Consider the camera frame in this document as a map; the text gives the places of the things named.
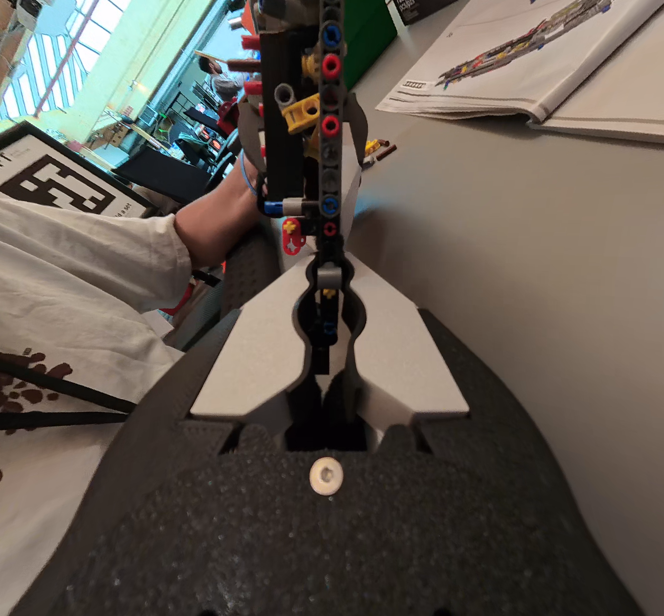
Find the person's left forearm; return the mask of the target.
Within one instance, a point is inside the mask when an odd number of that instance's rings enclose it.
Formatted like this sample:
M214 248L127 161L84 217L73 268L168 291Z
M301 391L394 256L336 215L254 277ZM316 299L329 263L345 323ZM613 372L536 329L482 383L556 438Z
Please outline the person's left forearm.
M246 169L258 188L257 169L248 162ZM225 261L228 252L260 220L256 199L237 160L217 188L177 212L173 221L175 232L186 247L194 270Z

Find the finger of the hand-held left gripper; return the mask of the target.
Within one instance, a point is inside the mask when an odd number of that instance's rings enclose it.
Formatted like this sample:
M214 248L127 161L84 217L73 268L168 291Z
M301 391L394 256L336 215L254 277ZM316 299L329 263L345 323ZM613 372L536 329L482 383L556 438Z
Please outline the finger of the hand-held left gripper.
M356 94L348 92L343 106L340 228L344 241L351 233L361 184L369 126Z
M238 136L245 156L258 171L266 171L263 155L264 121L251 104L238 105Z

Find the multicoloured lego chassis assembly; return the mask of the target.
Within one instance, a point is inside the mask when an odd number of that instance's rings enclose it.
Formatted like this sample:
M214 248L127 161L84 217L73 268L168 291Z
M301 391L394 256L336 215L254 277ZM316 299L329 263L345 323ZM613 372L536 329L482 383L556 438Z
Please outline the multicoloured lego chassis assembly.
M349 278L340 226L344 0L247 0L247 8L255 33L242 46L259 58L227 65L248 75L239 104L264 121L257 206L268 218L286 218L285 253L296 255L306 236L314 238L310 285L295 318L315 374L327 374Z

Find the blue wristband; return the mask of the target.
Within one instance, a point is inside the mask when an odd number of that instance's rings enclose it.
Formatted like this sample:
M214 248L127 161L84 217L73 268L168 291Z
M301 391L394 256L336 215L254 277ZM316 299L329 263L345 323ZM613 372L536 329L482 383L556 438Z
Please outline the blue wristband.
M243 179L248 187L248 189L251 191L254 197L258 196L258 189L256 187L256 182L251 178L251 176L248 174L247 169L246 169L246 156L245 156L245 151L242 149L238 155L238 162L240 164L240 170L243 176Z

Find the green plastic object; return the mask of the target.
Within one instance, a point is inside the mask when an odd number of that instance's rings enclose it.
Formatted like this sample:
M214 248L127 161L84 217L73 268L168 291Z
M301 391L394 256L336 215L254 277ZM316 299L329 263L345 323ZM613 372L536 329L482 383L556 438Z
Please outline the green plastic object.
M396 38L387 0L344 0L344 83L352 89Z

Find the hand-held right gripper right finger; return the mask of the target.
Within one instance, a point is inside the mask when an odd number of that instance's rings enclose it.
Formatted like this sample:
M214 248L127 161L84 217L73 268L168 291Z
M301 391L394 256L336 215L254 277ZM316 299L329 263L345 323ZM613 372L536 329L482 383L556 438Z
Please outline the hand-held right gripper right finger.
M354 268L351 290L367 317L353 345L367 445L378 446L394 425L468 415L469 405L418 307L352 254L347 257Z

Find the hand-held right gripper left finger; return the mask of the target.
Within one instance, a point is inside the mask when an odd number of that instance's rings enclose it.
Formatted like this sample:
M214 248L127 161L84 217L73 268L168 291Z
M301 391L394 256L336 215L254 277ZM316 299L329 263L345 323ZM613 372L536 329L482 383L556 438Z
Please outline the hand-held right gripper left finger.
M295 305L310 282L304 257L245 303L189 411L195 421L257 424L286 446L293 424L288 394L311 363L295 326Z

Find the black perforated panel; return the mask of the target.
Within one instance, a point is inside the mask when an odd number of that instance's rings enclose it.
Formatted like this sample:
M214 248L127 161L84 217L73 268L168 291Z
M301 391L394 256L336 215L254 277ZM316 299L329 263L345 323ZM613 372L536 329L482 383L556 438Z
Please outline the black perforated panel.
M164 343L187 352L228 313L239 310L280 274L276 241L269 228L260 224L231 250L225 269L194 273L193 292L175 313L173 330Z

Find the lego instruction booklet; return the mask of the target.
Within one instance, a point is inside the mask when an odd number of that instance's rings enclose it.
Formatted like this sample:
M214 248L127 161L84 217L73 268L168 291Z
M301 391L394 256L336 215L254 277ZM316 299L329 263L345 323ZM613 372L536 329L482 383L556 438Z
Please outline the lego instruction booklet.
M377 105L663 143L663 0L469 0Z

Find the black framed marker sign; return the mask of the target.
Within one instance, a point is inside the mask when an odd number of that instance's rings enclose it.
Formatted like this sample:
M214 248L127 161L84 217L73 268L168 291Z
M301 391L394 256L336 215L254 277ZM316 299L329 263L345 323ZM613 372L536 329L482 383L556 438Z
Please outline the black framed marker sign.
M157 213L147 199L29 122L1 132L1 196L98 216Z

